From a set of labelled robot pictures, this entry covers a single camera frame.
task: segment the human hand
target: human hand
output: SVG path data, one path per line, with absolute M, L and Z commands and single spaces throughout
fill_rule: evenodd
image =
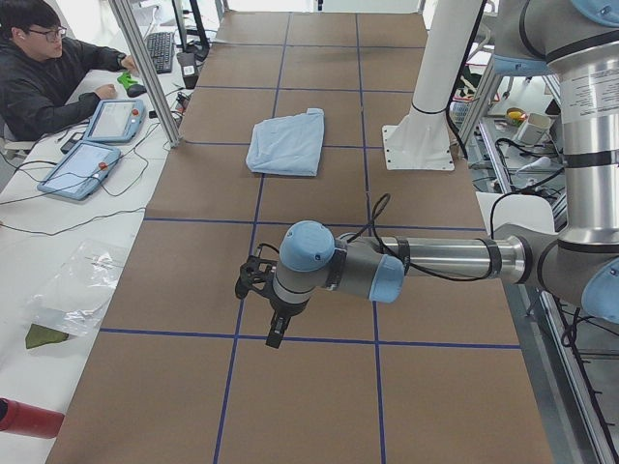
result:
M 101 100 L 111 100 L 116 98 L 116 87 L 114 84 L 105 84 L 95 90 Z
M 123 58 L 123 60 L 120 62 L 120 66 L 125 68 L 131 74 L 137 74 L 137 66 L 135 65 L 135 61 L 133 60 L 133 57 L 131 55 Z

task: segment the folded light blue cloth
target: folded light blue cloth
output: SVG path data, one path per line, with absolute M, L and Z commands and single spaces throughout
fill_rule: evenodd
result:
M 251 172 L 283 176 L 315 176 L 325 132 L 325 113 L 267 119 L 253 127 L 246 163 Z

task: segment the wire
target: wire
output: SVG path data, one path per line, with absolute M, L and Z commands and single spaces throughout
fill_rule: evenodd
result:
M 499 154 L 499 158 L 501 159 L 501 164 L 503 164 L 505 174 L 507 175 L 508 181 L 510 182 L 510 186 L 513 187 L 514 180 L 512 179 L 512 173 L 510 172 L 510 168 L 507 166 L 507 162 L 505 161 L 505 155 L 503 154 L 503 150 L 501 150 L 501 146 L 498 143 L 499 140 L 496 140 L 494 142 L 494 147 L 496 148 L 496 152 Z
M 452 116 L 450 114 L 450 109 L 452 106 L 452 102 L 454 101 L 454 94 L 456 93 L 456 90 L 457 90 L 457 84 L 460 81 L 460 76 L 462 75 L 464 67 L 466 67 L 466 63 L 468 61 L 468 50 L 471 49 L 471 46 L 473 45 L 473 42 L 475 41 L 475 37 L 477 35 L 477 30 L 482 22 L 482 17 L 484 15 L 484 8 L 485 8 L 485 5 L 482 5 L 482 7 L 480 8 L 477 14 L 475 24 L 473 25 L 473 29 L 471 30 L 471 35 L 469 36 L 469 39 L 468 39 L 468 44 L 466 47 L 467 51 L 465 51 L 464 56 L 462 56 L 462 61 L 460 62 L 460 66 L 456 74 L 456 79 L 454 80 L 454 85 L 452 86 L 452 92 L 447 100 L 447 104 L 445 105 L 445 107 L 441 109 L 440 111 L 424 111 L 423 109 L 420 109 L 417 106 L 415 106 L 414 102 L 412 103 L 413 107 L 420 113 L 424 113 L 424 114 L 438 114 L 438 113 L 443 113 L 443 112 L 445 113 L 445 119 L 447 121 L 447 125 L 449 126 L 449 128 L 452 130 L 452 133 L 456 137 L 457 145 L 460 147 L 460 150 L 462 151 L 462 156 L 466 160 L 468 160 L 468 151 L 466 150 L 466 147 L 464 146 L 464 142 L 462 141 L 462 138 L 459 135 L 459 129 L 457 128 L 456 123 L 454 123 L 454 120 L 452 119 Z
M 570 316 L 574 316 L 574 315 L 575 315 L 574 313 L 569 312 L 569 311 L 567 311 L 567 310 L 565 310 L 565 309 L 563 309 L 563 308 L 560 308 L 560 310 L 561 310 L 561 311 L 563 311 L 564 313 L 566 313 L 566 314 L 570 315 Z M 586 317 L 582 317 L 582 318 L 580 318 L 580 320 L 578 321 L 578 323 L 580 323 L 580 322 L 586 322 L 587 324 L 589 324 L 589 325 L 591 325 L 591 326 L 598 327 L 598 328 L 602 329 L 603 331 L 606 331 L 606 332 L 608 332 L 608 333 L 610 333 L 610 334 L 613 334 L 613 335 L 615 335 L 615 336 L 619 336 L 619 333 L 618 333 L 618 332 L 613 331 L 613 330 L 609 329 L 608 327 L 604 327 L 604 326 L 602 326 L 602 325 L 600 325 L 600 324 L 598 324 L 598 323 L 596 323 L 596 322 L 592 322 L 592 321 L 593 321 L 593 319 L 596 319 L 596 317 L 593 317 L 593 316 L 586 316 Z
M 518 148 L 520 150 L 521 156 L 527 156 L 527 157 L 533 157 L 533 158 L 541 158 L 541 157 L 557 158 L 559 156 L 559 154 L 556 152 L 538 153 L 538 152 L 532 152 L 530 150 L 526 150 L 524 148 L 524 145 L 515 143 L 512 139 L 505 138 L 505 137 L 497 138 L 496 141 L 494 142 L 494 146 L 500 150 L 499 145 L 501 143 L 507 143 L 511 147 Z
M 259 258 L 260 255 L 262 254 L 262 248 L 264 248 L 264 247 L 270 248 L 275 253 L 280 254 L 280 251 L 278 250 L 278 248 L 276 246 L 273 246 L 271 244 L 261 243 L 261 244 L 258 244 L 258 246 L 255 248 L 255 252 L 254 252 L 253 255 L 257 256 Z
M 374 203 L 374 206 L 372 208 L 371 211 L 371 216 L 369 218 L 369 221 L 366 225 L 364 225 L 364 227 L 357 232 L 356 234 L 352 235 L 349 239 L 346 240 L 347 243 L 351 243 L 355 240 L 357 240 L 359 237 L 361 237 L 361 235 L 368 229 L 371 230 L 374 239 L 376 239 L 376 242 L 379 244 L 380 246 L 380 252 L 382 253 L 387 253 L 390 254 L 392 256 L 394 256 L 396 259 L 398 259 L 399 261 L 402 262 L 402 264 L 404 265 L 404 274 L 406 275 L 408 273 L 408 269 L 409 268 L 413 268 L 416 269 L 417 271 L 427 274 L 429 276 L 434 276 L 434 277 L 438 277 L 438 278 L 442 278 L 444 280 L 450 280 L 453 282 L 473 282 L 476 280 L 484 280 L 486 278 L 488 278 L 490 276 L 490 274 L 492 274 L 492 263 L 491 260 L 488 259 L 488 269 L 486 271 L 486 273 L 484 275 L 482 275 L 481 277 L 471 277 L 471 276 L 467 276 L 467 277 L 451 277 L 449 275 L 443 275 L 443 274 L 439 274 L 436 273 L 435 271 L 428 269 L 424 266 L 420 266 L 418 264 L 415 264 L 412 262 L 411 259 L 403 259 L 402 257 L 398 256 L 395 252 L 393 252 L 388 246 L 385 245 L 385 243 L 383 242 L 382 238 L 380 237 L 380 235 L 378 234 L 378 231 L 376 230 L 376 219 L 378 217 L 380 217 L 380 215 L 383 214 L 383 212 L 385 211 L 385 208 L 387 207 L 387 205 L 389 204 L 389 201 L 391 200 L 391 195 L 389 193 L 384 193 L 379 199 L 378 201 L 376 201 L 376 203 Z M 484 245 L 486 245 L 487 248 L 487 244 L 486 242 L 480 240 Z
M 572 324 L 566 327 L 565 331 L 561 334 L 561 345 L 566 348 L 575 346 L 576 339 L 578 337 L 578 324 L 581 322 L 593 319 L 593 316 L 580 317 L 580 307 L 577 307 L 574 314 L 572 314 Z
M 74 230 L 77 227 L 81 227 L 82 225 L 86 225 L 86 224 L 89 224 L 90 222 L 94 222 L 97 219 L 112 218 L 112 217 L 118 216 L 118 215 L 137 213 L 138 211 L 146 211 L 146 207 L 145 206 L 140 206 L 139 208 L 135 208 L 134 210 L 121 210 L 121 211 L 117 211 L 115 213 L 111 213 L 109 215 L 101 215 L 101 216 L 91 217 L 90 219 L 85 220 L 85 221 L 83 221 L 83 222 L 81 222 L 79 224 L 72 225 L 71 227 L 67 227 L 66 229 L 57 230 L 55 232 L 44 232 L 44 231 L 38 231 L 38 230 L 20 229 L 19 227 L 12 227 L 10 225 L 3 224 L 3 223 L 0 223 L 0 227 L 5 227 L 7 229 L 11 229 L 11 230 L 14 230 L 16 232 L 25 232 L 27 234 L 36 234 L 36 235 L 45 235 L 47 237 L 54 237 L 54 236 L 60 235 L 60 234 L 62 234 L 64 232 L 69 232 L 70 230 Z
M 42 164 L 51 164 L 52 166 L 55 166 L 56 164 L 58 164 L 57 162 L 53 162 L 53 161 L 42 161 L 42 160 L 41 160 L 41 161 L 26 161 L 26 162 L 23 162 L 22 164 L 20 164 L 18 167 L 16 167 L 16 168 L 15 168 L 15 172 L 14 172 L 14 174 L 15 174 L 17 171 L 21 171 L 21 170 L 23 170 L 23 166 L 26 166 L 26 165 L 28 165 L 28 164 L 37 164 L 37 163 L 42 163 Z
M 508 196 L 511 195 L 516 195 L 518 193 L 523 193 L 523 192 L 531 192 L 534 193 L 535 189 L 543 184 L 545 184 L 546 182 L 551 181 L 552 179 L 554 179 L 555 177 L 557 177 L 559 174 L 561 174 L 564 171 L 564 168 L 561 167 L 560 169 L 557 169 L 551 176 L 546 177 L 545 179 L 542 179 L 540 182 L 533 184 L 532 186 L 527 186 L 525 188 L 519 188 L 517 190 L 514 191 L 510 191 L 508 193 L 505 193 L 502 196 L 499 196 L 494 203 L 492 203 L 492 209 L 490 210 L 490 238 L 492 240 L 494 240 L 494 212 L 496 210 L 496 206 L 499 204 L 500 201 L 502 201 L 503 199 L 507 198 Z
M 150 165 L 149 160 L 147 160 L 146 158 L 144 158 L 143 156 L 141 156 L 141 155 L 137 152 L 137 147 L 139 147 L 139 146 L 140 146 L 140 145 L 141 145 L 141 144 L 142 144 L 142 143 L 143 143 L 143 142 L 144 142 L 144 141 L 148 138 L 148 136 L 149 136 L 149 135 L 150 135 L 150 134 L 151 134 L 151 133 L 155 130 L 155 128 L 156 128 L 159 124 L 160 124 L 160 123 L 153 123 L 153 124 L 151 124 L 151 125 L 149 126 L 149 128 L 147 129 L 146 133 L 144 134 L 144 136 L 143 136 L 143 137 L 142 137 L 142 138 L 141 138 L 138 142 L 136 142 L 136 143 L 135 143 L 135 145 L 133 145 L 133 147 L 132 147 L 132 148 L 131 148 L 131 149 L 130 149 L 130 150 L 129 150 L 129 151 L 128 151 L 125 155 L 122 155 L 121 157 L 119 157 L 119 158 L 118 158 L 118 159 L 116 159 L 115 161 L 112 161 L 112 162 L 111 162 L 110 164 L 108 164 L 108 165 L 107 165 L 107 167 L 105 168 L 105 169 L 108 169 L 108 168 L 112 167 L 115 163 L 119 162 L 122 158 L 126 157 L 126 156 L 127 156 L 127 155 L 129 155 L 131 152 L 134 152 L 134 153 L 135 153 L 135 154 L 136 154 L 139 158 L 141 158 L 141 159 L 144 161 L 144 163 L 145 163 L 145 164 L 144 164 L 144 167 L 142 168 L 142 170 L 140 171 L 140 173 L 137 175 L 137 177 L 136 177 L 136 178 L 135 178 L 135 179 L 134 179 L 134 180 L 133 180 L 133 181 L 132 181 L 132 182 L 131 182 L 128 186 L 126 186 L 125 188 L 123 188 L 121 191 L 119 191 L 119 192 L 117 192 L 117 193 L 114 193 L 114 192 L 111 192 L 110 190 L 108 190 L 108 189 L 107 189 L 107 188 L 103 185 L 103 180 L 102 180 L 102 179 L 100 179 L 100 178 L 99 178 L 99 176 L 97 175 L 98 173 L 102 172 L 102 169 L 99 169 L 98 171 L 94 172 L 93 174 L 91 174 L 91 175 L 89 175 L 89 176 L 80 176 L 80 175 L 77 175 L 77 174 L 74 174 L 74 173 L 68 173 L 68 172 L 67 172 L 67 173 L 60 174 L 60 175 L 58 175 L 58 176 L 52 176 L 52 177 L 50 177 L 48 180 L 50 181 L 50 180 L 54 180 L 54 179 L 59 179 L 59 178 L 61 178 L 61 177 L 63 177 L 63 176 L 72 175 L 72 176 L 74 176 L 74 177 L 77 177 L 77 178 L 81 179 L 81 181 L 79 181 L 79 182 L 78 182 L 78 183 L 76 183 L 76 184 L 70 185 L 70 186 L 65 186 L 65 187 L 62 187 L 62 188 L 57 188 L 57 189 L 55 189 L 55 190 L 52 190 L 52 191 L 47 191 L 47 192 L 44 192 L 44 193 L 41 193 L 41 194 L 38 194 L 38 195 L 33 195 L 33 196 L 27 196 L 27 197 L 23 197 L 23 198 L 18 198 L 18 199 L 16 199 L 16 200 L 4 201 L 4 202 L 0 203 L 0 206 L 3 206 L 3 205 L 9 205 L 9 204 L 12 204 L 12 203 L 17 203 L 17 202 L 20 202 L 20 201 L 32 200 L 32 199 L 34 199 L 34 198 L 40 198 L 40 197 L 42 197 L 42 196 L 47 196 L 47 195 L 50 195 L 50 194 L 53 194 L 53 193 L 57 193 L 57 192 L 62 191 L 62 190 L 72 189 L 72 188 L 74 188 L 74 187 L 77 187 L 77 186 L 79 186 L 79 185 L 83 184 L 84 182 L 86 182 L 86 181 L 87 181 L 87 180 L 89 180 L 89 179 L 94 179 L 95 181 L 97 181 L 97 182 L 99 183 L 99 187 L 101 187 L 101 188 L 103 189 L 103 191 L 105 191 L 105 193 L 107 193 L 109 196 L 112 196 L 112 197 L 118 197 L 118 196 L 121 196 L 122 194 L 126 193 L 126 192 L 127 192 L 127 190 L 129 190 L 131 187 L 133 187 L 133 186 L 134 186 L 134 185 L 135 185 L 135 184 L 136 184 L 136 183 L 137 183 L 137 182 L 138 182 L 138 181 L 142 178 L 142 176 L 143 176 L 144 172 L 146 171 L 146 169 L 147 169 L 147 168 L 148 168 L 148 166 Z M 29 162 L 49 162 L 49 163 L 51 163 L 51 161 L 29 161 Z M 21 167 L 21 166 L 16 167 L 16 168 L 15 168 L 15 172 L 16 172 L 17 170 L 19 170 L 19 168 L 20 168 L 20 167 Z M 32 180 L 33 180 L 33 181 L 35 181 L 35 182 L 41 182 L 41 181 L 42 181 L 42 179 L 37 179 L 37 178 L 35 178 L 33 175 L 31 175 L 31 174 L 30 174 L 29 172 L 27 172 L 25 169 L 24 169 L 24 170 L 22 170 L 21 172 L 23 172 L 24 174 L 26 174 L 28 177 L 30 177 L 30 179 L 32 179 Z
M 485 177 L 480 177 L 479 179 L 473 179 L 473 183 L 476 183 L 479 181 L 487 181 L 489 179 L 495 180 L 496 176 L 485 176 Z

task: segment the tablet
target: tablet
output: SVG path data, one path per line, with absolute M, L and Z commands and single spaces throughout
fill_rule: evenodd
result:
M 126 143 L 144 119 L 142 100 L 101 100 L 83 139 L 100 143 Z
M 101 185 L 119 159 L 118 148 L 81 140 L 45 176 L 37 189 L 82 200 Z

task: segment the cable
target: cable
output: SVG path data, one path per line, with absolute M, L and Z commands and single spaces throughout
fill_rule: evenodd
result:
M 482 17 L 484 16 L 485 6 L 486 5 L 483 4 L 477 14 L 477 18 L 475 19 L 475 24 L 473 25 L 473 29 L 471 30 L 471 35 L 469 36 L 469 39 L 468 39 L 468 44 L 466 46 L 467 51 L 471 49 L 471 46 L 473 45 L 473 42 L 475 41 L 477 30 L 479 29 L 480 24 L 482 22 Z M 457 90 L 457 83 L 460 81 L 460 76 L 462 75 L 462 72 L 464 70 L 464 67 L 466 66 L 467 61 L 468 61 L 468 52 L 465 52 L 464 55 L 462 56 L 462 61 L 460 62 L 460 66 L 456 74 L 456 79 L 454 80 L 454 85 L 452 86 L 452 92 L 447 100 L 447 105 L 445 106 L 445 108 L 439 111 L 425 111 L 421 108 L 418 108 L 415 105 L 415 103 L 412 102 L 412 106 L 420 113 L 424 113 L 424 114 L 439 114 L 443 112 L 445 113 L 445 119 L 447 121 L 447 125 L 449 126 L 449 128 L 452 130 L 452 133 L 456 137 L 457 145 L 460 147 L 460 150 L 462 151 L 462 155 L 464 156 L 466 160 L 468 160 L 468 151 L 466 150 L 466 147 L 464 146 L 464 142 L 462 141 L 462 138 L 459 135 L 459 129 L 457 128 L 456 124 L 452 120 L 452 116 L 450 115 L 450 108 L 452 106 L 452 102 L 454 101 L 454 94 L 456 93 L 456 90 Z
M 572 324 L 566 327 L 565 331 L 563 331 L 563 333 L 561 334 L 561 345 L 563 345 L 566 348 L 575 346 L 576 339 L 578 337 L 578 332 L 577 332 L 578 324 L 584 321 L 588 321 L 589 319 L 593 319 L 593 316 L 580 317 L 579 316 L 580 311 L 581 309 L 578 306 L 574 314 L 572 314 Z
M 90 219 L 85 220 L 85 221 L 83 221 L 83 222 L 81 222 L 79 224 L 72 225 L 71 227 L 67 227 L 66 229 L 57 230 L 56 232 L 43 232 L 43 231 L 38 231 L 38 230 L 20 229 L 18 227 L 12 227 L 10 225 L 3 224 L 3 223 L 0 223 L 0 227 L 5 227 L 7 229 L 11 229 L 11 230 L 14 230 L 16 232 L 25 232 L 27 234 L 36 234 L 36 235 L 45 235 L 47 237 L 54 237 L 54 236 L 60 235 L 60 234 L 62 234 L 64 232 L 69 232 L 70 230 L 74 230 L 77 227 L 81 227 L 82 225 L 89 224 L 90 222 L 93 222 L 93 221 L 95 221 L 97 219 L 112 218 L 112 217 L 118 216 L 118 215 L 137 213 L 138 211 L 146 211 L 146 207 L 145 206 L 140 206 L 139 208 L 135 208 L 134 210 L 121 210 L 121 211 L 117 211 L 115 213 L 110 213 L 109 215 L 101 215 L 101 216 L 91 217 Z
M 557 307 L 561 309 L 561 301 L 556 296 L 553 296 L 553 298 L 554 298 L 554 301 Z M 559 317 L 561 318 L 563 327 L 567 328 L 569 326 L 569 323 L 565 317 L 564 311 L 559 310 Z M 568 333 L 566 337 L 570 339 L 571 334 Z M 587 370 L 585 369 L 585 366 L 584 366 L 584 361 L 582 360 L 582 357 L 580 356 L 580 352 L 575 346 L 574 340 L 570 340 L 570 341 L 572 343 L 570 344 L 569 348 L 572 351 L 572 354 L 574 355 L 575 361 L 578 365 L 578 370 L 580 371 L 580 375 L 582 376 L 582 381 L 584 382 L 587 392 L 589 393 L 589 398 L 591 399 L 591 405 L 593 406 L 593 410 L 596 416 L 598 417 L 598 421 L 602 427 L 604 437 L 612 452 L 612 457 L 614 459 L 614 462 L 619 462 L 619 456 L 617 455 L 617 451 L 614 447 L 612 436 L 610 434 L 610 430 L 608 429 L 608 423 L 606 422 L 604 413 L 602 412 L 602 408 L 600 407 L 600 403 L 598 402 L 598 397 L 597 397 L 598 392 L 593 388 L 593 385 L 591 384 L 591 380 L 589 379 L 589 375 L 587 374 Z
M 20 164 L 18 167 L 15 168 L 14 174 L 17 171 L 23 170 L 23 166 L 26 166 L 28 164 L 37 164 L 37 163 L 51 164 L 52 166 L 55 166 L 56 164 L 58 164 L 57 162 L 53 162 L 53 161 L 42 161 L 42 160 L 41 161 L 26 161 L 26 162 L 23 162 L 22 164 Z
M 255 248 L 255 252 L 254 252 L 253 255 L 257 256 L 259 258 L 260 255 L 262 254 L 262 248 L 264 248 L 264 247 L 270 248 L 275 253 L 280 254 L 280 251 L 278 250 L 278 248 L 276 246 L 273 246 L 271 244 L 261 243 L 261 244 L 258 244 L 258 246 Z
M 498 143 L 498 140 L 494 142 L 494 147 L 496 148 L 496 153 L 499 154 L 499 159 L 501 160 L 501 164 L 503 164 L 505 174 L 507 175 L 508 181 L 510 182 L 510 186 L 513 187 L 514 180 L 512 179 L 512 173 L 510 172 L 510 168 L 507 166 L 507 162 L 505 161 L 505 155 L 503 154 L 503 150 L 501 150 L 501 146 Z
M 560 310 L 563 311 L 564 313 L 570 315 L 570 316 L 573 316 L 573 317 L 575 316 L 575 312 L 569 312 L 569 311 L 566 311 L 565 309 L 562 309 L 562 308 L 560 308 Z M 586 322 L 587 324 L 589 324 L 591 326 L 595 326 L 595 327 L 597 327 L 599 329 L 602 329 L 603 331 L 606 331 L 606 332 L 608 332 L 610 334 L 613 334 L 615 336 L 619 336 L 618 332 L 613 331 L 613 330 L 609 329 L 608 327 L 604 327 L 604 326 L 602 326 L 602 325 L 600 325 L 600 324 L 598 324 L 596 322 L 592 322 L 593 319 L 596 319 L 596 317 L 594 317 L 594 316 L 580 317 L 579 320 L 578 320 L 578 323 Z
M 91 175 L 89 175 L 89 176 L 80 176 L 80 175 L 77 175 L 77 174 L 74 174 L 74 173 L 63 173 L 63 174 L 60 174 L 59 176 L 52 176 L 52 177 L 50 177 L 48 180 L 59 179 L 59 178 L 61 178 L 61 177 L 63 177 L 63 176 L 72 175 L 72 176 L 74 176 L 74 177 L 77 177 L 77 178 L 81 179 L 81 181 L 79 181 L 79 182 L 78 182 L 78 183 L 76 183 L 76 184 L 73 184 L 73 185 L 70 185 L 70 186 L 66 186 L 66 187 L 62 187 L 62 188 L 58 188 L 58 189 L 55 189 L 55 190 L 53 190 L 53 191 L 47 191 L 47 192 L 44 192 L 44 193 L 42 193 L 42 194 L 33 195 L 33 196 L 27 196 L 27 197 L 24 197 L 24 198 L 18 198 L 18 199 L 16 199 L 16 200 L 9 200 L 9 201 L 5 201 L 5 202 L 0 203 L 0 206 L 3 206 L 3 205 L 8 205 L 8 204 L 12 204 L 12 203 L 17 203 L 17 202 L 20 202 L 20 201 L 32 200 L 32 199 L 34 199 L 34 198 L 40 198 L 40 197 L 42 197 L 42 196 L 46 196 L 46 195 L 50 195 L 50 194 L 53 194 L 53 193 L 57 193 L 57 192 L 59 192 L 59 191 L 65 190 L 65 189 L 72 189 L 72 188 L 74 188 L 74 187 L 77 187 L 77 186 L 79 186 L 79 185 L 83 184 L 84 182 L 86 182 L 86 181 L 87 181 L 87 180 L 89 180 L 89 179 L 94 179 L 95 181 L 97 181 L 97 182 L 99 183 L 99 187 L 101 187 L 101 188 L 103 189 L 103 191 L 105 191 L 105 193 L 107 193 L 109 196 L 112 196 L 112 197 L 118 197 L 118 196 L 121 196 L 122 194 L 126 193 L 126 192 L 127 192 L 127 190 L 129 190 L 131 187 L 133 187 L 133 186 L 134 186 L 134 185 L 135 185 L 135 184 L 136 184 L 136 183 L 137 183 L 137 182 L 138 182 L 138 181 L 142 178 L 142 176 L 143 176 L 144 172 L 146 171 L 146 169 L 147 169 L 147 168 L 148 168 L 148 166 L 150 165 L 149 160 L 147 160 L 146 158 L 144 158 L 143 156 L 141 156 L 141 155 L 137 152 L 137 147 L 139 147 L 139 145 L 141 145 L 141 144 L 142 144 L 142 143 L 143 143 L 143 142 L 144 142 L 144 141 L 148 138 L 148 136 L 149 136 L 149 135 L 150 135 L 150 134 L 151 134 L 151 133 L 155 130 L 155 128 L 156 128 L 159 124 L 160 124 L 160 123 L 153 123 L 153 124 L 151 124 L 151 126 L 147 129 L 147 131 L 146 131 L 146 133 L 144 134 L 144 136 L 143 136 L 143 137 L 142 137 L 142 138 L 141 138 L 138 142 L 136 142 L 136 143 L 135 143 L 135 145 L 133 145 L 133 147 L 132 147 L 132 148 L 131 148 L 131 149 L 130 149 L 130 150 L 129 150 L 129 151 L 128 151 L 125 155 L 122 155 L 121 157 L 119 157 L 118 159 L 116 159 L 115 161 L 111 162 L 110 164 L 108 164 L 108 165 L 105 167 L 105 169 L 110 168 L 110 167 L 111 167 L 111 166 L 113 166 L 115 163 L 119 162 L 121 159 L 123 159 L 124 157 L 126 157 L 127 155 L 129 155 L 131 152 L 134 152 L 134 153 L 135 153 L 135 154 L 136 154 L 139 158 L 141 158 L 141 159 L 145 162 L 144 167 L 142 168 L 142 170 L 140 171 L 140 173 L 137 175 L 137 177 L 136 177 L 136 178 L 135 178 L 135 179 L 134 179 L 134 180 L 133 180 L 133 181 L 132 181 L 132 182 L 131 182 L 131 183 L 130 183 L 127 187 L 123 188 L 120 192 L 113 193 L 113 192 L 111 192 L 110 190 L 108 190 L 108 189 L 107 189 L 107 188 L 103 185 L 103 180 L 102 180 L 102 179 L 100 179 L 100 178 L 97 176 L 97 174 L 98 174 L 99 172 L 101 172 L 101 171 L 102 171 L 102 169 L 99 169 L 99 171 L 96 171 L 96 172 L 94 172 L 93 174 L 91 174 Z M 29 161 L 29 162 L 49 162 L 49 163 L 51 163 L 51 161 Z M 32 176 L 32 175 L 31 175 L 29 172 L 27 172 L 26 170 L 22 170 L 21 172 L 23 172 L 24 174 L 26 174 L 28 177 L 30 177 L 30 179 L 32 179 L 32 180 L 33 180 L 33 181 L 35 181 L 35 182 L 41 182 L 41 181 L 42 181 L 41 179 L 36 179 L 34 176 Z
M 541 158 L 541 157 L 557 158 L 559 156 L 559 154 L 556 152 L 547 152 L 547 153 L 531 152 L 530 150 L 526 150 L 524 148 L 525 145 L 520 145 L 518 143 L 515 143 L 512 139 L 505 138 L 505 137 L 497 138 L 496 141 L 494 142 L 494 146 L 500 150 L 499 145 L 501 143 L 507 143 L 511 147 L 518 148 L 520 150 L 521 156 L 527 156 L 527 157 L 533 157 L 533 158 Z
M 557 169 L 551 176 L 546 177 L 545 179 L 542 179 L 540 182 L 533 184 L 532 186 L 528 186 L 525 188 L 519 188 L 517 190 L 510 191 L 508 193 L 505 193 L 502 196 L 499 196 L 492 204 L 492 209 L 490 210 L 490 238 L 494 240 L 494 211 L 496 210 L 496 206 L 499 204 L 501 200 L 503 200 L 504 198 L 507 198 L 508 196 L 516 195 L 518 193 L 523 193 L 523 192 L 534 193 L 537 187 L 545 184 L 546 182 L 551 181 L 552 179 L 557 177 L 559 174 L 561 174 L 563 171 L 564 171 L 564 168 L 562 167 L 560 169 Z
M 479 181 L 487 181 L 487 180 L 495 180 L 496 176 L 485 176 L 485 177 L 480 177 L 479 179 L 473 179 L 473 183 L 479 182 Z
M 402 264 L 404 265 L 404 274 L 406 275 L 408 273 L 408 269 L 409 268 L 413 268 L 416 269 L 417 271 L 427 274 L 429 276 L 434 276 L 434 277 L 438 277 L 438 278 L 442 278 L 444 280 L 450 280 L 453 282 L 473 282 L 476 280 L 484 280 L 486 278 L 488 278 L 490 276 L 490 274 L 492 274 L 492 262 L 489 259 L 490 256 L 490 250 L 488 249 L 488 269 L 486 271 L 486 273 L 481 276 L 481 277 L 451 277 L 449 275 L 442 275 L 439 273 L 436 273 L 435 271 L 425 268 L 424 266 L 420 266 L 418 264 L 415 264 L 412 262 L 412 260 L 407 259 L 407 260 L 403 260 L 400 256 L 398 256 L 395 252 L 393 252 L 388 246 L 385 245 L 385 243 L 383 242 L 382 238 L 380 237 L 380 235 L 378 234 L 378 231 L 376 230 L 376 219 L 382 215 L 382 213 L 385 211 L 385 208 L 387 207 L 387 205 L 389 204 L 389 201 L 391 200 L 391 195 L 389 193 L 384 193 L 379 199 L 378 201 L 376 201 L 376 203 L 374 204 L 372 211 L 371 211 L 371 216 L 369 218 L 369 222 L 364 225 L 364 227 L 357 232 L 356 234 L 352 235 L 352 237 L 350 237 L 349 239 L 346 240 L 347 243 L 351 243 L 355 240 L 357 240 L 359 237 L 361 237 L 361 235 L 368 229 L 371 230 L 374 238 L 376 239 L 376 242 L 379 244 L 380 246 L 380 252 L 385 253 L 387 252 L 387 254 L 390 254 L 392 256 L 394 256 L 396 259 L 398 259 L 399 261 L 402 262 Z M 487 244 L 486 242 L 484 242 L 481 239 L 480 242 L 482 242 L 484 245 L 486 245 L 487 248 Z

